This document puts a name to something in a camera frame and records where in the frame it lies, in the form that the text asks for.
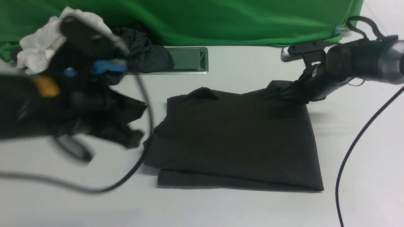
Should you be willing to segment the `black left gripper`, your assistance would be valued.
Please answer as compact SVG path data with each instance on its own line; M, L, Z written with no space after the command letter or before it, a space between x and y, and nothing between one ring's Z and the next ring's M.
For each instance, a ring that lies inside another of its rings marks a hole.
M32 136L85 133L137 148L144 133L128 126L142 117L147 105L109 87L109 81L93 69L99 60L126 62L128 51L118 42L78 43L66 41L55 53L45 74L59 83L61 94L45 99Z

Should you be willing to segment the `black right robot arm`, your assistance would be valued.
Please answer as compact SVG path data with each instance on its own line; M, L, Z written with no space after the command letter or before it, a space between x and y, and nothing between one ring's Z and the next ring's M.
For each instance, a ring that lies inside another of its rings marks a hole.
M298 80L277 92L280 99L321 101L353 79L403 84L403 41L397 35L336 44L326 52L328 46L325 41L313 41L282 50L283 62L302 59L305 70Z

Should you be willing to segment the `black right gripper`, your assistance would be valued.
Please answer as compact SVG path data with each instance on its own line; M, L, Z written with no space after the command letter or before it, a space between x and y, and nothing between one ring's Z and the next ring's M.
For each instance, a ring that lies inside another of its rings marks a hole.
M351 51L332 47L326 53L316 50L299 53L305 70L298 80L278 92L280 99L307 104L325 99L351 81Z

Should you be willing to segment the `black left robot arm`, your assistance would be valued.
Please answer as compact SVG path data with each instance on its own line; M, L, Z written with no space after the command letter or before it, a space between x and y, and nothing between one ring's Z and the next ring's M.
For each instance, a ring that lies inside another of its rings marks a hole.
M143 132L129 123L147 105L113 91L107 79L92 72L97 60L125 58L116 45L78 47L66 42L44 72L1 72L1 140L86 134L137 148Z

